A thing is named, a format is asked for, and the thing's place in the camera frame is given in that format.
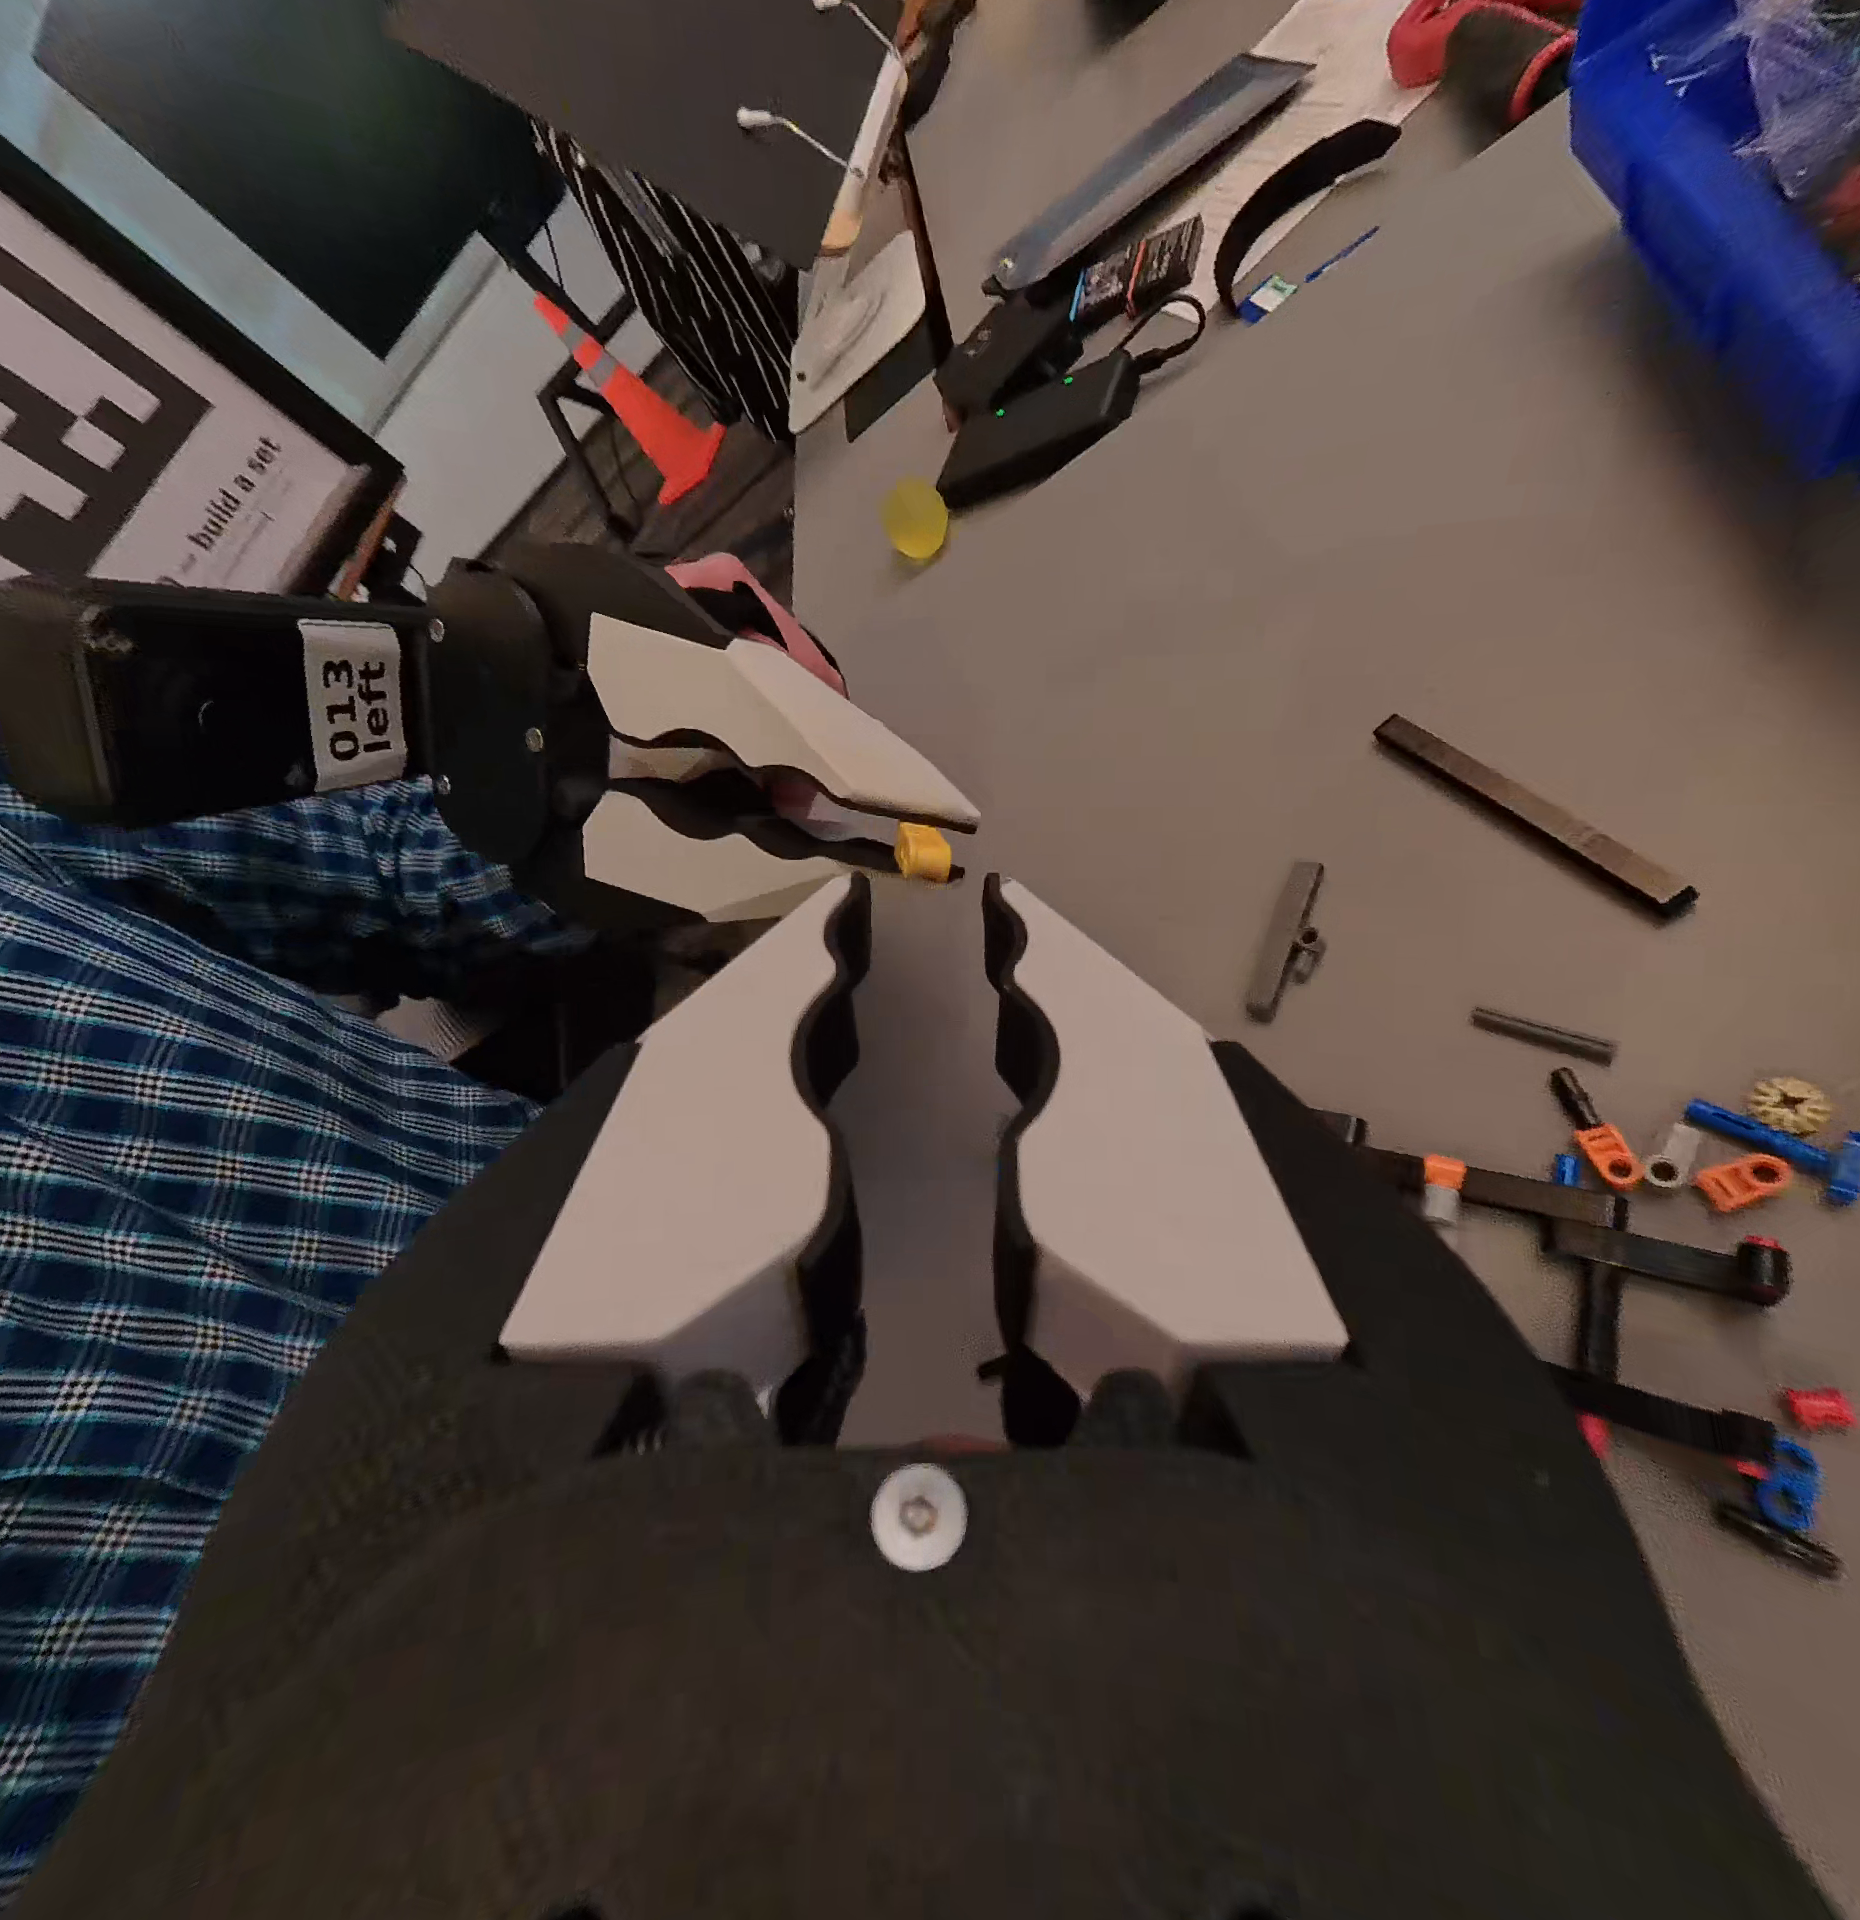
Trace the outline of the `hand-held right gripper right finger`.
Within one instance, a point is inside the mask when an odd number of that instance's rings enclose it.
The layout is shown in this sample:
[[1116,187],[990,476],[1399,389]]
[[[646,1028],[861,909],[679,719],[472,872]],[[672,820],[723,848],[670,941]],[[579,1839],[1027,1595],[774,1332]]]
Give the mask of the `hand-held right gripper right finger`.
[[1011,878],[982,887],[1010,1115],[990,1226],[1010,1443],[1061,1443],[1108,1376],[1180,1411],[1205,1370],[1324,1364],[1348,1328],[1205,1028]]

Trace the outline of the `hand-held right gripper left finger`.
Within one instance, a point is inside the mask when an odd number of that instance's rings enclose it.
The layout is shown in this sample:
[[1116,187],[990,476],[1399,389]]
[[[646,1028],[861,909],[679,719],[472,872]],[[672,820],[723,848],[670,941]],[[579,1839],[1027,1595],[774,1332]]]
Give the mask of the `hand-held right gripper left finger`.
[[830,1105],[859,1065],[865,878],[798,903],[636,1042],[500,1332],[519,1362],[727,1372],[786,1443],[838,1441],[867,1360]]

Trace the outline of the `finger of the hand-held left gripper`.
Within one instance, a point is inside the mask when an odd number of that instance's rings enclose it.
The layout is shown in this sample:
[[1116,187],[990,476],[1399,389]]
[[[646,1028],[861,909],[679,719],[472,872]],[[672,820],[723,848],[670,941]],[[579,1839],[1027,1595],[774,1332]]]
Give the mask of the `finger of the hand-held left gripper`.
[[816,832],[741,783],[610,783],[583,824],[583,876],[695,919],[776,919],[851,872],[901,876],[889,844]]
[[871,816],[972,832],[978,806],[923,753],[776,646],[691,640],[594,615],[587,676],[614,739],[703,749],[753,775],[794,775]]

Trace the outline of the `dark grey lego beam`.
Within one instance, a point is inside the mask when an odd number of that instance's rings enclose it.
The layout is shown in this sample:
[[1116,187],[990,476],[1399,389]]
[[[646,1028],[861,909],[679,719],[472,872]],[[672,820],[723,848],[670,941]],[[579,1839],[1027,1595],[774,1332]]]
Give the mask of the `dark grey lego beam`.
[[1316,903],[1324,876],[1320,860],[1296,860],[1278,887],[1255,945],[1245,990],[1245,1014],[1257,1024],[1272,1022],[1288,986],[1306,980],[1322,959]]

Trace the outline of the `dark grey lego axle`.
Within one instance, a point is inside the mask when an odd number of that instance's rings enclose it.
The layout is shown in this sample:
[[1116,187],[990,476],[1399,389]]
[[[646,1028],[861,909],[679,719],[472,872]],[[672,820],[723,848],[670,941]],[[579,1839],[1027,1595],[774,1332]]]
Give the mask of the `dark grey lego axle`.
[[1468,1020],[1470,1026],[1478,1030],[1545,1050],[1553,1056],[1581,1059],[1603,1067],[1612,1065],[1616,1058],[1616,1042],[1579,1028],[1561,1026],[1557,1022],[1535,1020],[1488,1006],[1472,1006]]

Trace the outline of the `long black lego beam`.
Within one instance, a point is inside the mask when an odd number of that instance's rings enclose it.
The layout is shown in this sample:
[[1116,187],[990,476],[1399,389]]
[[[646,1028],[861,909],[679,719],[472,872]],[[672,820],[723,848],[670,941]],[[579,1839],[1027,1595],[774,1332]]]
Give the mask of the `long black lego beam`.
[[1371,739],[1421,779],[1434,783],[1500,828],[1516,832],[1519,840],[1579,872],[1632,909],[1660,923],[1672,923],[1695,907],[1699,891],[1682,876],[1405,715],[1387,715],[1373,727]]

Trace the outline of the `blue lego axle with connector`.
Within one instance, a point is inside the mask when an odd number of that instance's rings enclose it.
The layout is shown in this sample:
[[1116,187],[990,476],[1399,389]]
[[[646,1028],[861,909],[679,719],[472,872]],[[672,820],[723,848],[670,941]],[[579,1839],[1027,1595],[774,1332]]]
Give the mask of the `blue lego axle with connector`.
[[1689,1099],[1682,1117],[1703,1133],[1741,1143],[1810,1174],[1820,1182],[1828,1208],[1850,1208],[1860,1198],[1857,1131],[1844,1133],[1832,1146],[1822,1146],[1707,1099]]

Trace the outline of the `black lego pin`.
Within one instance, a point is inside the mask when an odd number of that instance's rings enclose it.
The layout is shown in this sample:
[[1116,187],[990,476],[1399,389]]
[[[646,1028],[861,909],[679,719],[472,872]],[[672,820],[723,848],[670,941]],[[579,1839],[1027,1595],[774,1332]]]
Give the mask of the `black lego pin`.
[[1735,1500],[1715,1500],[1713,1518],[1721,1528],[1769,1556],[1796,1566],[1816,1580],[1840,1580],[1840,1556],[1806,1530],[1788,1528],[1767,1518],[1757,1506]]

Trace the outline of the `person's left hand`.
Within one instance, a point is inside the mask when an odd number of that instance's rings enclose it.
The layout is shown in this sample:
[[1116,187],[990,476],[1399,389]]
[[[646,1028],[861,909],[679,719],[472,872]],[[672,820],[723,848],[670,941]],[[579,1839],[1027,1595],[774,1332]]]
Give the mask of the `person's left hand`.
[[[711,553],[668,563],[664,571],[729,636],[747,636],[772,646],[798,662],[820,684],[828,684],[840,694],[847,692],[836,658],[788,607],[766,591],[741,557]],[[806,783],[796,773],[758,773],[755,777],[776,814],[816,838],[847,842],[875,834],[875,828],[869,828],[861,814],[826,798],[820,787]]]

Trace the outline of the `orange traffic cone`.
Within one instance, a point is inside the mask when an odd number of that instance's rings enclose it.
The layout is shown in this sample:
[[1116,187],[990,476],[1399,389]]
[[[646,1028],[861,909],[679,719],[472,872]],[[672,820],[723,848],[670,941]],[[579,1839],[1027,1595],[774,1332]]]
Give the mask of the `orange traffic cone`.
[[565,460],[596,500],[606,524],[622,539],[632,539],[632,524],[610,506],[608,494],[563,409],[567,405],[590,407],[606,419],[614,419],[628,433],[632,445],[654,466],[658,478],[656,504],[660,508],[675,506],[711,478],[723,448],[725,427],[693,423],[638,371],[624,365],[606,342],[563,302],[535,294],[533,308],[557,336],[567,356],[565,369],[553,373],[537,393],[541,413],[555,433]]

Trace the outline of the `framed black white poster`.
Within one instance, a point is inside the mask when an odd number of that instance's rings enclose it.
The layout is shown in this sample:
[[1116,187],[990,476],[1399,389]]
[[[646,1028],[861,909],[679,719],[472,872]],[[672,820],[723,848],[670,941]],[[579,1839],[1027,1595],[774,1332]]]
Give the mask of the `framed black white poster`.
[[401,464],[0,132],[0,581],[324,597]]

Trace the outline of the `black power bank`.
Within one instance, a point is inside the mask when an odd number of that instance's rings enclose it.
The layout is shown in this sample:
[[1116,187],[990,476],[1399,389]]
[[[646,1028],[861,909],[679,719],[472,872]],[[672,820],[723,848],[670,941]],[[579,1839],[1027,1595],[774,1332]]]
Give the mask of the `black power bank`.
[[942,504],[964,512],[1051,478],[1130,419],[1138,385],[1136,358],[1118,348],[966,419],[936,476]]

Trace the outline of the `white stand with wooden leg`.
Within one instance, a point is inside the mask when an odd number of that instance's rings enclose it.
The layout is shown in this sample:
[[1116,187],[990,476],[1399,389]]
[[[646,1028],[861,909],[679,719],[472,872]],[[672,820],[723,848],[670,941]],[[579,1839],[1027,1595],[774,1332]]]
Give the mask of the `white stand with wooden leg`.
[[790,360],[792,439],[836,409],[925,318],[927,292],[909,219],[899,215],[883,245],[865,239],[869,211],[901,211],[901,189],[887,189],[879,174],[891,154],[905,89],[907,65],[891,43],[877,65],[806,278]]

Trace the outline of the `black white striped cloth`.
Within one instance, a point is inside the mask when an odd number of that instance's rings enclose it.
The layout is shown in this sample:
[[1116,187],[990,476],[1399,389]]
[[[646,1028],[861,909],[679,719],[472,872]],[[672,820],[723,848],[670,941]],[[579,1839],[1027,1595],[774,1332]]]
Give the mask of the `black white striped cloth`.
[[749,423],[790,447],[798,274],[626,166],[598,164],[573,136],[531,118],[622,290],[691,379],[717,423]]

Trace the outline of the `black box device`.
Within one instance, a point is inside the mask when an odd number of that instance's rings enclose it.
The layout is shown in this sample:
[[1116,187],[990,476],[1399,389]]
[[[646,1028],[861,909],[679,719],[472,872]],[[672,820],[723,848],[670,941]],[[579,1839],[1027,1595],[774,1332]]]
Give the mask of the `black box device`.
[[1027,292],[996,300],[934,371],[944,419],[958,427],[986,415],[1061,377],[1081,352],[1065,302],[1031,300]]

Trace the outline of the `person's plaid shirt torso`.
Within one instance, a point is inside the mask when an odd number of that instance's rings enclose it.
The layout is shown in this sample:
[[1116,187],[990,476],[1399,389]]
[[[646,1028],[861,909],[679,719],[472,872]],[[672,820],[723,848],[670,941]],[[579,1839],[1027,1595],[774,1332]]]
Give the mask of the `person's plaid shirt torso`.
[[361,1002],[577,947],[424,781],[90,828],[0,759],[0,1912],[288,1390],[537,1113]]

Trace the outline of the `black monitor screen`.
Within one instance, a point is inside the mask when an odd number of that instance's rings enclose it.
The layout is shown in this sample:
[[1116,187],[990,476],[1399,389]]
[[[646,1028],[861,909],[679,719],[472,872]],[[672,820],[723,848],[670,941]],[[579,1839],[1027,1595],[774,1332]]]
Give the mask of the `black monitor screen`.
[[35,65],[385,360],[474,239],[561,184],[529,118],[399,43],[379,2],[53,2]]

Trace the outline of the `black labelled battery pack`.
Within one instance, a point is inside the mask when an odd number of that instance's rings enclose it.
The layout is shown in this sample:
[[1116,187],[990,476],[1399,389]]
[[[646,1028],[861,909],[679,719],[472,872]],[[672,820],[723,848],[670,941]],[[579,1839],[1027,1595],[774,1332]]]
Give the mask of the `black labelled battery pack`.
[[1071,328],[1087,336],[1114,318],[1136,318],[1142,310],[1185,288],[1197,269],[1205,221],[1191,213],[1172,227],[1160,227],[1126,241],[1081,269],[1067,304]]

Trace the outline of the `black board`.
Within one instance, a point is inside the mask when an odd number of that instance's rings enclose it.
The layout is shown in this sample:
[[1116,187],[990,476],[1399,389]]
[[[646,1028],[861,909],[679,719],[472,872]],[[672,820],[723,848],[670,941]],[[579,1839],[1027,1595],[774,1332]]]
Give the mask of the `black board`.
[[389,33],[794,269],[903,4],[399,2]]

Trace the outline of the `dark grey flat panel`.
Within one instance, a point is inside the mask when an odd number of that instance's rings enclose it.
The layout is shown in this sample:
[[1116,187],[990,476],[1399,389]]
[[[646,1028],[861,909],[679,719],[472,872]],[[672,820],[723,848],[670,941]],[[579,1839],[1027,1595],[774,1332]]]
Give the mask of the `dark grey flat panel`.
[[1057,274],[1205,156],[1282,108],[1314,71],[1310,61],[1231,55],[1013,231],[994,253],[982,294],[1006,300]]

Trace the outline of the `red black padded object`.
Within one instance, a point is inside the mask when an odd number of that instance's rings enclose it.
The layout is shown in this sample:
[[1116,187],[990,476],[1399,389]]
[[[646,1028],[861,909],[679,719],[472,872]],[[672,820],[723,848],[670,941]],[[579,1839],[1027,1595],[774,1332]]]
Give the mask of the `red black padded object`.
[[1436,85],[1500,136],[1563,97],[1581,15],[1581,2],[1407,2],[1385,61],[1403,89]]

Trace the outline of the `blue plastic bin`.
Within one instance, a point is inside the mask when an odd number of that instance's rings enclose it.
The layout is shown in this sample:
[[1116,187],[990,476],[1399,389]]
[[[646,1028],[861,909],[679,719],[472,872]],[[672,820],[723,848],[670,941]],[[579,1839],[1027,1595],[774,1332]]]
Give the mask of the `blue plastic bin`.
[[1672,314],[1808,478],[1860,478],[1860,288],[1786,207],[1733,4],[1589,2],[1569,144]]

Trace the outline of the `black lego frame assembly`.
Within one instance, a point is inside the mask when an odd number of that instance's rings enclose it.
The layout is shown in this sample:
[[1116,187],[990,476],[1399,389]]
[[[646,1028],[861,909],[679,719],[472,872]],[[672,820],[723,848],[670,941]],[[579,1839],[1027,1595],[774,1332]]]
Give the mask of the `black lego frame assembly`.
[[1606,1457],[1614,1431],[1624,1429],[1711,1457],[1737,1475],[1737,1493],[1717,1500],[1753,1504],[1772,1522],[1816,1538],[1822,1469],[1806,1445],[1757,1413],[1680,1402],[1630,1386],[1620,1374],[1626,1283],[1656,1283],[1737,1307],[1771,1309],[1786,1299],[1794,1279],[1776,1241],[1743,1237],[1721,1251],[1640,1235],[1614,1194],[1446,1156],[1387,1150],[1369,1141],[1361,1117],[1318,1109],[1318,1119],[1399,1194],[1413,1196],[1431,1228],[1452,1230],[1470,1208],[1518,1216],[1539,1232],[1543,1255],[1577,1269],[1579,1319],[1571,1356],[1553,1362],[1549,1372],[1591,1453]]

